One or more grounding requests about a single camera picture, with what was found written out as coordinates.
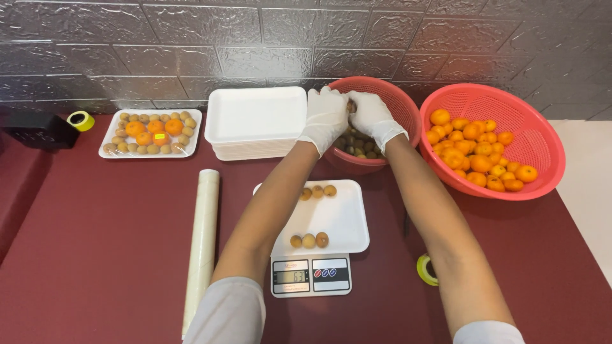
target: tape roll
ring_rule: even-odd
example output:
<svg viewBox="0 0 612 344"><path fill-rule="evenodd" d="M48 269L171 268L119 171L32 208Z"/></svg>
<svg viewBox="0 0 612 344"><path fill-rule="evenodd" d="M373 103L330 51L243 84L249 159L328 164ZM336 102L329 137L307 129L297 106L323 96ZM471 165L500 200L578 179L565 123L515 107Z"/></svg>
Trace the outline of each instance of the tape roll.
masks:
<svg viewBox="0 0 612 344"><path fill-rule="evenodd" d="M95 123L94 118L85 111L73 112L66 121L80 132L91 129Z"/></svg>
<svg viewBox="0 0 612 344"><path fill-rule="evenodd" d="M417 260L417 272L425 283L438 286L438 278L436 272L433 270L433 265L431 265L429 253L420 256L419 260Z"/></svg>

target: red basket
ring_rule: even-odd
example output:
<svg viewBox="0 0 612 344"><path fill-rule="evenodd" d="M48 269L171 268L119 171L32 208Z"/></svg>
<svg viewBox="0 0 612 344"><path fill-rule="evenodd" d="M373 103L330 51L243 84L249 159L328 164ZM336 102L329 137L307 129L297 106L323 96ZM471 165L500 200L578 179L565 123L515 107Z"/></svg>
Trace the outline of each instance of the red basket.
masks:
<svg viewBox="0 0 612 344"><path fill-rule="evenodd" d="M450 118L464 117L470 121L493 119L494 133L512 132L514 140L504 150L510 161L531 165L539 177L525 183L520 192L495 192L479 187L459 177L434 153L429 141L420 142L421 154L438 177L451 187L468 195L522 201L546 195L553 190L565 170L565 152L552 126L529 104L500 89L479 84L453 84L438 89L425 99L420 109L422 135L431 128L429 117L436 109L450 112Z"/></svg>
<svg viewBox="0 0 612 344"><path fill-rule="evenodd" d="M408 95L392 83L372 77L348 77L329 84L331 89L340 93L349 91L375 93L387 105L393 119L406 131L410 144L416 147L421 138L421 117L419 108ZM331 147L323 155L334 167L351 174L368 174L382 169L387 159L362 159Z"/></svg>

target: white latex glove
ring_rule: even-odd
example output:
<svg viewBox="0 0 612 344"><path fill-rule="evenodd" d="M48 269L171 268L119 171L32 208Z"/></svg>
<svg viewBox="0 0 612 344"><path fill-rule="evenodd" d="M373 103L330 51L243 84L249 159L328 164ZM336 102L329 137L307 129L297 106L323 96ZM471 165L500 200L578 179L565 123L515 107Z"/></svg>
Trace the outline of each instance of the white latex glove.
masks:
<svg viewBox="0 0 612 344"><path fill-rule="evenodd" d="M357 112L351 113L351 124L360 132L376 141L384 154L385 144L399 134L408 132L395 122L387 105L377 94L351 91L349 98L357 105Z"/></svg>
<svg viewBox="0 0 612 344"><path fill-rule="evenodd" d="M319 157L340 137L348 127L348 95L331 90L328 86L308 91L306 126L298 141L312 142L319 151Z"/></svg>

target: digital kitchen scale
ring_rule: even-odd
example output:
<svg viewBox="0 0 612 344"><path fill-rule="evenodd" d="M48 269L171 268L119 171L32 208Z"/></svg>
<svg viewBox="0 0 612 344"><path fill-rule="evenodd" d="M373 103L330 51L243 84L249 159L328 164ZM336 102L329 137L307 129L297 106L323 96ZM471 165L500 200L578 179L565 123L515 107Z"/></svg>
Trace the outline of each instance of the digital kitchen scale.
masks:
<svg viewBox="0 0 612 344"><path fill-rule="evenodd" d="M336 195L298 201L270 254L270 292L275 297L346 295L353 288L349 253L370 245L361 187L356 181L308 181L333 185ZM325 232L327 247L292 247L291 236Z"/></svg>
<svg viewBox="0 0 612 344"><path fill-rule="evenodd" d="M270 271L275 297L346 295L353 288L348 253L272 257Z"/></svg>

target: red table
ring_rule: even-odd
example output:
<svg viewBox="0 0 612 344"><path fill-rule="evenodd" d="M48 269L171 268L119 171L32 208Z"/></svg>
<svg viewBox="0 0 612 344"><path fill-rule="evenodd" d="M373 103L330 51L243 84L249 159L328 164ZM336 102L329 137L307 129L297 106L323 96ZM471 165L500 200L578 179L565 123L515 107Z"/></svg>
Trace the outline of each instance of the red table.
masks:
<svg viewBox="0 0 612 344"><path fill-rule="evenodd" d="M222 177L218 251L280 159L221 162L203 139L187 159L105 160L110 116L55 154L0 268L2 343L179 343L199 170ZM321 160L311 180L352 178ZM276 299L263 343L450 343L425 247L390 169L362 187L370 246L351 255L346 296ZM451 194L480 241L528 343L612 338L612 291L556 191L506 202Z"/></svg>

